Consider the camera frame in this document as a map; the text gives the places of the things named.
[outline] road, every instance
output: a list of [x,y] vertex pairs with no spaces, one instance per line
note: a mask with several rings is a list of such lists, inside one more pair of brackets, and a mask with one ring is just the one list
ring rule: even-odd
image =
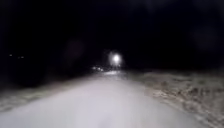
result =
[[74,84],[1,113],[0,128],[206,128],[135,82],[107,76]]

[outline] street light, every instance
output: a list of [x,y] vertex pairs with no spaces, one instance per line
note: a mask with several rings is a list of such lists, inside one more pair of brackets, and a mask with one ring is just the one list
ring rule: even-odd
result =
[[118,53],[110,53],[109,63],[112,67],[118,68],[122,64],[122,56]]

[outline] dark sky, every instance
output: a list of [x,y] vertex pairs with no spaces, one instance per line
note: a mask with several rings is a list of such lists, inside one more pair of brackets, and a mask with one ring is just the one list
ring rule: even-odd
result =
[[1,73],[18,83],[80,73],[108,50],[122,53],[128,69],[222,65],[218,0],[1,2]]

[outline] dry grass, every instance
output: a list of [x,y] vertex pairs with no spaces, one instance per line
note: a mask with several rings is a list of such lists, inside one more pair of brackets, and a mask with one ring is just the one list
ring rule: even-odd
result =
[[135,75],[157,97],[175,102],[213,128],[224,128],[224,77],[214,74],[146,73]]

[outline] distant light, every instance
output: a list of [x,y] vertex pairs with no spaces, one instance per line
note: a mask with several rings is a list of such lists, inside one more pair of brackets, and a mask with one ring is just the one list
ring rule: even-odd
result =
[[118,53],[111,53],[109,55],[109,61],[110,61],[110,65],[119,67],[121,66],[121,63],[122,63],[122,57]]

